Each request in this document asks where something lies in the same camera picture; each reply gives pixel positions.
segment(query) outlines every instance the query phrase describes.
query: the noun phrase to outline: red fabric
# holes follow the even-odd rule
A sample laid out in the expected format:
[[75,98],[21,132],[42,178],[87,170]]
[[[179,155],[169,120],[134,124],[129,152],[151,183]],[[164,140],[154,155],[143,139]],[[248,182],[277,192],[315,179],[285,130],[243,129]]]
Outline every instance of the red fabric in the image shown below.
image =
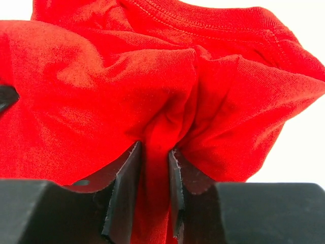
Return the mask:
[[177,0],[35,0],[32,21],[0,22],[0,78],[20,94],[0,119],[0,177],[68,185],[145,143],[133,244],[176,243],[175,145],[245,181],[325,93],[324,66],[269,11]]

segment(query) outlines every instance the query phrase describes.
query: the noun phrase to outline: black block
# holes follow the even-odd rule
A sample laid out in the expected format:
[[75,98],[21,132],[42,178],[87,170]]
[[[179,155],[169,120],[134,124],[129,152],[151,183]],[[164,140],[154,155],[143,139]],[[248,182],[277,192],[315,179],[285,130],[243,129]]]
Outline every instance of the black block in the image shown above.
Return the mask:
[[215,182],[177,150],[169,161],[173,229],[180,244],[325,243],[320,186]]
[[0,180],[1,244],[128,244],[141,145],[73,186]]

